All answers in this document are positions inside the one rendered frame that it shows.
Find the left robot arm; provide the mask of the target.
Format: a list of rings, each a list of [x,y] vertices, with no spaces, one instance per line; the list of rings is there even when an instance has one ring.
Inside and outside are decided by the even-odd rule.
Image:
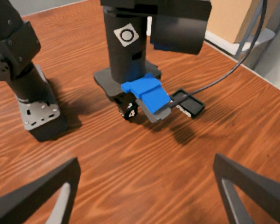
[[[154,50],[198,55],[212,11],[211,0],[100,0],[100,5],[108,48],[132,57],[146,47],[148,17]],[[40,50],[30,21],[23,21],[9,0],[0,0],[0,81],[14,92],[29,133],[62,118],[40,66],[31,61]],[[151,123],[173,109],[167,102],[151,113],[141,98],[136,102]]]

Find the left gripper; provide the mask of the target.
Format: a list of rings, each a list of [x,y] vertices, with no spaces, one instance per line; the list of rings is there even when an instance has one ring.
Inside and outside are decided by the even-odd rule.
[[[137,98],[141,98],[151,113],[171,100],[157,80],[161,79],[162,71],[146,59],[146,47],[133,57],[113,52],[108,46],[107,50],[110,67],[93,73],[93,78],[109,101],[120,105],[116,104],[122,115],[130,100],[137,104]]]

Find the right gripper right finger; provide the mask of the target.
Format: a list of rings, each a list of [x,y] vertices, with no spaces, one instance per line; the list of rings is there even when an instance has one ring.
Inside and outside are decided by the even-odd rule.
[[[213,172],[229,224],[256,224],[234,184],[280,224],[280,182],[215,153]]]

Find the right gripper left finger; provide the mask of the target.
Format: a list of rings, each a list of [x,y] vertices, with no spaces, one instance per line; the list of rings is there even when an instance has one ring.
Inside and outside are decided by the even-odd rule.
[[[24,224],[62,186],[45,224],[69,224],[81,176],[78,157],[0,197],[0,224]]]

